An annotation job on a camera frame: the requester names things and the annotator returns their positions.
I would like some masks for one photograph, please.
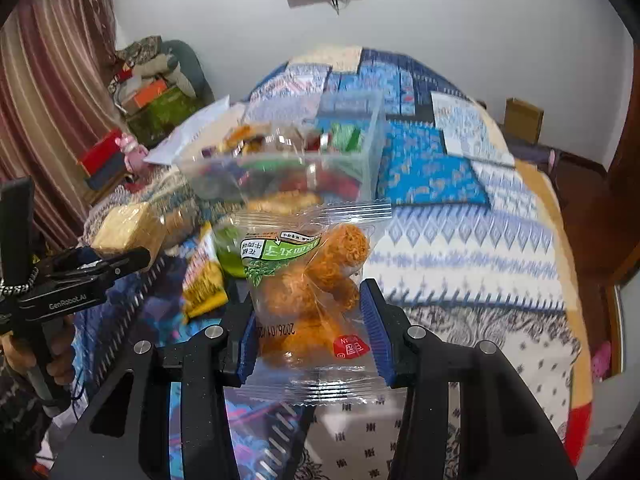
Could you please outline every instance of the red logo sticker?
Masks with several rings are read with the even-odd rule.
[[[369,346],[356,335],[341,335],[334,340],[334,355],[338,359],[355,359],[369,350]]]

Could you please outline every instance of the orange box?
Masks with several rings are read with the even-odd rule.
[[[133,96],[133,100],[136,102],[139,108],[149,104],[159,95],[166,90],[166,82],[164,79],[157,79],[153,81],[149,86],[145,86],[136,92]]]

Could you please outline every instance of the pink toy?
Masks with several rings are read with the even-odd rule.
[[[136,137],[131,134],[122,134],[122,137],[115,139],[120,151],[124,153],[124,164],[129,173],[136,177],[145,179],[150,173],[151,165],[144,161],[149,154],[149,150],[140,144]]]

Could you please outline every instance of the metal screw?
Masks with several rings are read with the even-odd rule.
[[[224,332],[225,330],[220,325],[212,325],[206,327],[204,335],[209,339],[215,339],[223,335]]]
[[[412,337],[414,339],[422,339],[427,335],[427,331],[420,325],[411,325],[406,329],[406,332],[408,333],[409,337]]]
[[[133,345],[133,351],[136,354],[144,354],[146,352],[149,352],[149,350],[151,350],[151,343],[146,339],[138,341],[135,345]]]
[[[478,347],[483,353],[487,355],[495,354],[495,352],[498,349],[498,347],[495,345],[493,341],[487,341],[487,340],[481,341]]]

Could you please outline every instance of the white wall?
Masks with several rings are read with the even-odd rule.
[[[350,0],[339,16],[328,0],[114,7],[128,40],[186,41],[214,93],[233,99],[318,43],[362,44],[414,56],[486,101],[498,121],[510,96],[544,108],[540,141],[597,162],[615,151],[628,103],[632,42],[607,0]]]
[[[620,288],[624,369],[640,366],[640,272]]]

